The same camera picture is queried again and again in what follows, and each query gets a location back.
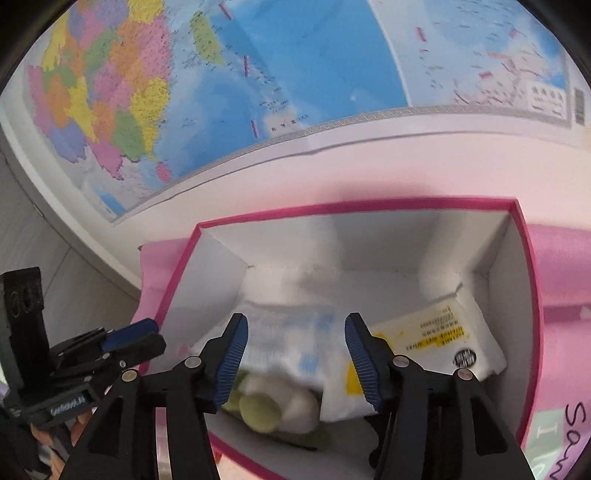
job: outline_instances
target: black lettering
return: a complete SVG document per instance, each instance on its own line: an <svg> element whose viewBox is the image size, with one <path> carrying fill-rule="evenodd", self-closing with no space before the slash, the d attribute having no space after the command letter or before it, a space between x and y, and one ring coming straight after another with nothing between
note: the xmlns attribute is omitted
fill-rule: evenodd
<svg viewBox="0 0 591 480"><path fill-rule="evenodd" d="M569 405L566 405L566 408L564 409L564 416L566 417L566 422L570 427L574 426L575 422L577 421L577 412L579 409L583 410L583 420L581 423L585 423L585 420L587 420L587 413L585 412L583 402L577 403L577 406L574 408L573 420L569 419Z"/></svg>
<svg viewBox="0 0 591 480"><path fill-rule="evenodd" d="M572 420L569 418L569 405L566 405L566 408L564 409L564 416L566 417L566 421L569 424L569 426L574 426L575 422L577 421L577 412L579 411L579 409L583 410L583 420L581 421L581 423L584 423L585 420L587 420L587 413L585 412L585 407L583 403L577 403L577 406L574 409L574 415ZM569 444L566 447L566 450L564 451L564 455L562 456L562 458L558 460L558 462L556 462L556 466L558 467L558 469L549 475L549 478L551 480L558 480L556 475L558 475L562 471L563 463L569 459L569 449L580 442L581 434L576 430L569 430L566 433L566 438L569 441Z"/></svg>
<svg viewBox="0 0 591 480"><path fill-rule="evenodd" d="M575 433L577 435L577 439L573 440L570 436L571 434ZM569 430L566 434L566 437L569 440L569 446L567 447L567 450L569 448L571 448L573 445L577 445L577 443L579 442L579 440L581 439L581 434L579 432L577 432L576 430Z"/></svg>

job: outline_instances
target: white package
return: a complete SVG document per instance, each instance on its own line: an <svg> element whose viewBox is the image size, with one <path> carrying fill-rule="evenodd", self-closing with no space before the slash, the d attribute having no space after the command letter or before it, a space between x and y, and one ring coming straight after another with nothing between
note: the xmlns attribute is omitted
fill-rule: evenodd
<svg viewBox="0 0 591 480"><path fill-rule="evenodd" d="M330 373L326 362L342 343L344 319L323 307L237 305L248 319L248 343L240 368L258 374L285 375L296 383L322 390ZM220 336L231 317L216 325L191 348L198 355L210 339Z"/></svg>
<svg viewBox="0 0 591 480"><path fill-rule="evenodd" d="M505 356L492 336L482 312L465 288L419 312L370 325L394 353L406 355L425 370L452 374L469 368L483 381L506 368ZM375 414L365 401L346 347L331 356L333 374L324 386L320 420L339 421Z"/></svg>

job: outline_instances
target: pink surface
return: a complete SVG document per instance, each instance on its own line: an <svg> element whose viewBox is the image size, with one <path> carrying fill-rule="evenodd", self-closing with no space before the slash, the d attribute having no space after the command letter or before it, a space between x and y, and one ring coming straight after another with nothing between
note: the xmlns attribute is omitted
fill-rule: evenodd
<svg viewBox="0 0 591 480"><path fill-rule="evenodd" d="M152 263L158 264L160 266L158 272L162 275L158 281L158 288L152 288L152 294L150 295L150 299L146 300L146 302L149 302L150 304L145 308L143 308L142 306L142 302L144 301L143 291L146 286L144 283L144 288L142 289L142 297L140 300L140 307L138 309L138 311L142 311L142 315L136 314L133 321L141 320L146 316L146 313L151 312L156 322L160 326L162 325L162 322L166 317L166 313L168 312L168 308L170 307L170 304L174 297L174 292L176 291L176 288L178 287L180 279L183 275L185 266L187 265L191 257L191 254L193 253L195 245L199 241L202 229L211 228L219 225L227 225L230 223L255 222L278 218L292 218L304 215L325 215L346 212L371 212L377 210L394 209L506 210L509 211L512 215L518 227L519 234L521 235L524 248L526 252L530 253L530 255L527 255L527 265L530 275L532 305L534 307L534 329L538 332L537 336L534 335L534 345L532 349L532 371L530 373L528 394L525 400L524 412L522 415L522 423L517 431L517 439L521 442L525 439L525 433L527 431L527 427L531 422L531 418L534 412L533 405L537 399L537 385L541 376L541 370L538 368L538 366L541 364L541 358L543 355L543 345L540 341L543 335L543 323L541 321L541 306L538 302L536 280L537 275L535 272L536 265L531 255L531 253L533 252L532 243L530 237L528 236L528 231L525 226L525 220L523 218L521 209L519 208L519 205L516 202L516 200L513 199L491 199L485 197L416 197L399 199L362 200L269 210L266 212L257 212L247 215L229 217L220 220L213 220L211 222L200 223L196 226L191 238L188 241L185 241L185 248L182 253L179 253L182 241L157 242L155 244L150 244L153 246L153 249L151 249L150 251L142 250L141 262L142 272L144 272L144 282L146 282L148 276L145 269L148 266L148 264L150 265L149 268L152 267ZM163 256L165 255L167 256L166 261L163 260ZM170 282L165 291L162 291L161 286L165 277L165 274L163 274L164 270L168 271ZM281 478L276 474L268 471L261 465L244 457L244 455L241 455L239 452L224 444L214 435L210 435L210 438L212 441L212 445L221 450L227 457L231 458L236 463L244 466L252 473L267 480L276 480Z"/></svg>
<svg viewBox="0 0 591 480"><path fill-rule="evenodd" d="M563 480L591 438L591 232L544 225L529 231L545 323L533 410L564 412L562 449L545 477Z"/></svg>

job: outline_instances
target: sticker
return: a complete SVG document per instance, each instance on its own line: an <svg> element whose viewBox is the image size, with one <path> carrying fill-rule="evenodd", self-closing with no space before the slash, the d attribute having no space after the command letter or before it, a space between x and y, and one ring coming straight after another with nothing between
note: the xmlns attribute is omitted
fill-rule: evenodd
<svg viewBox="0 0 591 480"><path fill-rule="evenodd" d="M476 363L476 352L471 348L463 348L453 358L453 364L458 368L470 368Z"/></svg>
<svg viewBox="0 0 591 480"><path fill-rule="evenodd" d="M562 408L538 411L533 415L524 455L535 480L543 480L549 473L554 473L554 478L563 478L556 476L561 469L556 471L555 464L564 449L563 439L564 410Z"/></svg>
<svg viewBox="0 0 591 480"><path fill-rule="evenodd" d="M567 119L565 90L536 80L527 80L526 85L530 112Z"/></svg>

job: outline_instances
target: barcode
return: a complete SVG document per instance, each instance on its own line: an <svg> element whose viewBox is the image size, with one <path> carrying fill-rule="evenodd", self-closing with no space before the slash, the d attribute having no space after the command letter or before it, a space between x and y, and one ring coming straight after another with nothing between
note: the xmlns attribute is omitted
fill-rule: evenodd
<svg viewBox="0 0 591 480"><path fill-rule="evenodd" d="M578 88L574 89L574 120L579 125L585 125L585 96Z"/></svg>

